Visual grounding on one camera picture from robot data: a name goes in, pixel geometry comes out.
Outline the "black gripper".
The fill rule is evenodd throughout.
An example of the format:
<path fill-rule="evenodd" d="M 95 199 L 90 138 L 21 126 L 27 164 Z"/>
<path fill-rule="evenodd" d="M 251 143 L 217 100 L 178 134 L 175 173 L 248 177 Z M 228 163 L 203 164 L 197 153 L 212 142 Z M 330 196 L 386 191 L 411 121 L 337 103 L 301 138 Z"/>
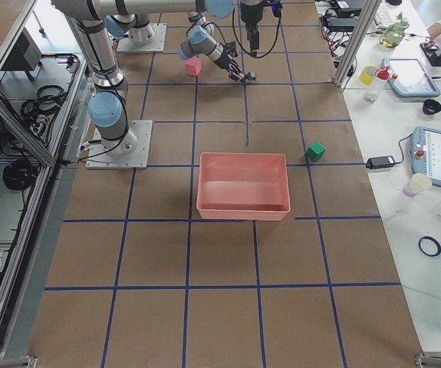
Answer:
<path fill-rule="evenodd" d="M 245 23 L 247 37 L 251 52 L 259 50 L 259 31 L 258 23 L 263 17 L 262 0 L 241 0 L 240 1 L 241 20 Z"/>
<path fill-rule="evenodd" d="M 218 67 L 226 70 L 230 79 L 247 79 L 248 74 L 243 70 L 240 70 L 239 65 L 235 59 L 231 57 L 225 48 L 222 50 L 220 57 L 218 58 Z"/>

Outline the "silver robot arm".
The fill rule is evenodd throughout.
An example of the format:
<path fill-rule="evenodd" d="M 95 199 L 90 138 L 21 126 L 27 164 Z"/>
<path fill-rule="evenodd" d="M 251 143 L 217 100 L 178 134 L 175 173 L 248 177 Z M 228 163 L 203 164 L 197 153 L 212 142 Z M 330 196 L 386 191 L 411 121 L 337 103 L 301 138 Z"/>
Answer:
<path fill-rule="evenodd" d="M 236 62 L 237 44 L 217 41 L 214 38 L 216 24 L 207 21 L 202 12 L 188 14 L 191 23 L 186 40 L 179 45 L 178 55 L 186 62 L 186 72 L 197 76 L 201 70 L 199 56 L 204 54 L 219 68 L 227 71 L 233 81 L 253 81 L 253 72 L 244 72 Z M 105 18 L 108 32 L 114 37 L 114 47 L 121 53 L 162 52 L 165 44 L 166 25 L 151 23 L 148 14 L 108 15 Z"/>
<path fill-rule="evenodd" d="M 189 20 L 186 38 L 178 55 L 184 62 L 200 63 L 207 57 L 228 77 L 245 84 L 255 81 L 254 73 L 237 63 L 242 51 L 254 59 L 258 53 L 258 23 L 268 1 L 54 1 L 65 18 L 91 70 L 97 94 L 113 94 L 119 107 L 125 106 L 129 83 L 138 71 L 153 69 L 153 56 L 163 51 L 166 25 L 151 23 L 152 14 L 183 12 Z M 217 41 L 217 24 L 206 18 L 235 18 L 239 12 L 248 32 L 249 47 L 241 41 Z"/>

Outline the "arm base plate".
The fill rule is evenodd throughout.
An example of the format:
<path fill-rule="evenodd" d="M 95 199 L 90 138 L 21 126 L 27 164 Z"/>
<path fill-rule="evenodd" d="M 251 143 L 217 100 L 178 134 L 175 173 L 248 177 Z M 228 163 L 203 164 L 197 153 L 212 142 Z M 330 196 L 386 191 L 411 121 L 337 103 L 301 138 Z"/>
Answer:
<path fill-rule="evenodd" d="M 142 28 L 131 28 L 117 44 L 118 53 L 148 54 L 164 51 L 167 25 L 149 23 Z"/>
<path fill-rule="evenodd" d="M 104 140 L 90 147 L 87 169 L 145 169 L 147 168 L 150 141 L 153 130 L 152 120 L 130 120 L 129 130 L 120 145 Z"/>

